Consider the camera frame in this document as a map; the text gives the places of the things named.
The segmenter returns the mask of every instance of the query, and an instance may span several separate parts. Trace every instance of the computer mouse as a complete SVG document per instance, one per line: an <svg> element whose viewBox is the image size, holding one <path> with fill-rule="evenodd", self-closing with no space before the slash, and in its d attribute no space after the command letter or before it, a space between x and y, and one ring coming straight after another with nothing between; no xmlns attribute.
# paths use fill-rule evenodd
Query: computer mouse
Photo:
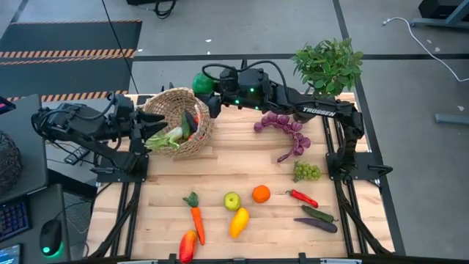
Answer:
<svg viewBox="0 0 469 264"><path fill-rule="evenodd" d="M62 243L62 224L60 220L47 221L41 229L39 247L45 256L52 256Z"/></svg>

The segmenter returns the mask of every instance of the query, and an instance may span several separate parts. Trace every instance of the black desk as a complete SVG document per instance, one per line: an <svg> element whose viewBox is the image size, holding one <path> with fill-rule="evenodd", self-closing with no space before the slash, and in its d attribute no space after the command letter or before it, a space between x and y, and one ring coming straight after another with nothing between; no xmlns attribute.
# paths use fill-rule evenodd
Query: black desk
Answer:
<svg viewBox="0 0 469 264"><path fill-rule="evenodd" d="M23 264L57 263L70 260L70 245L68 243L67 219L63 213L57 217L62 222L62 248L57 256L46 257L39 247L41 227L53 219L57 213L64 210L64 197L60 185L49 186L43 190L28 195L29 220L32 228L13 238L0 243L0 248L23 244Z"/></svg>
<svg viewBox="0 0 469 264"><path fill-rule="evenodd" d="M12 137L21 153L21 171L12 190L0 196L0 203L21 197L48 184L44 139L34 132L31 116L41 106L39 95L15 102L16 109L0 115L0 130Z"/></svg>

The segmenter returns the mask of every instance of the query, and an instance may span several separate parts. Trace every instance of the green apple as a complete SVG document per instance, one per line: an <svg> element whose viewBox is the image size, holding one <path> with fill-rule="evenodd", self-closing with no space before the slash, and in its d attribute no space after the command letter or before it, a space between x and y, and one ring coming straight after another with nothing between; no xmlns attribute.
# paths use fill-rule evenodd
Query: green apple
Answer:
<svg viewBox="0 0 469 264"><path fill-rule="evenodd" d="M231 191L225 195L225 207L228 210L238 210L241 206L241 197Z"/></svg>

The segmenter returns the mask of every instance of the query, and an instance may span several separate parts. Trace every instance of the wooden board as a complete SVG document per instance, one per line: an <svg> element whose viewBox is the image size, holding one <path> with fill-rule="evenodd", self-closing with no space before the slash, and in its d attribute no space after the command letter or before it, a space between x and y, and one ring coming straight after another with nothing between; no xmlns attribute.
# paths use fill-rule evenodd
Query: wooden board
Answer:
<svg viewBox="0 0 469 264"><path fill-rule="evenodd" d="M355 101L352 93L343 94L341 99ZM293 218L307 215L300 208L301 202L285 194L290 189L302 191L318 201L321 211L339 219L336 192L327 175L322 119L312 119L302 130L313 145L301 157L290 157L277 164L277 157L289 151L291 139L275 128L254 133L253 124L261 117L259 111L223 108L210 143L199 153L178 159L150 153L148 178L140 196L133 259L167 259L170 253L178 253L181 237L194 229L190 208L182 200L191 191L199 195L206 237L206 244L198 246L196 259L297 258L298 252L305 252L307 257L347 255L340 221L336 222L339 231L335 234L294 222ZM122 148L126 147L128 141L122 143ZM364 137L357 151L366 150ZM298 159L317 164L324 175L318 181L294 183L292 168ZM272 196L266 203L256 204L251 193L261 184L270 188ZM356 181L355 188L363 221L392 251L378 188L366 181ZM115 183L96 200L87 240L90 252L114 225L120 189L121 184ZM223 201L229 191L241 196L242 206L251 214L247 228L236 240L229 236L229 223L235 213L226 210ZM351 220L350 224L358 251L355 226ZM123 232L121 237L121 253L126 235Z"/></svg>

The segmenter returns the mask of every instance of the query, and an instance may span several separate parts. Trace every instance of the orange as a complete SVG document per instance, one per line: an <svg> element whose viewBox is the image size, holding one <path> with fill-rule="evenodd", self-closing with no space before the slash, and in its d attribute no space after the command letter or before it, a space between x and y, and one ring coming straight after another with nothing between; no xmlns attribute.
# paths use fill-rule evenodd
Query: orange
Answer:
<svg viewBox="0 0 469 264"><path fill-rule="evenodd" d="M252 191L252 198L254 201L261 203L269 200L270 198L270 190L267 186L257 186Z"/></svg>

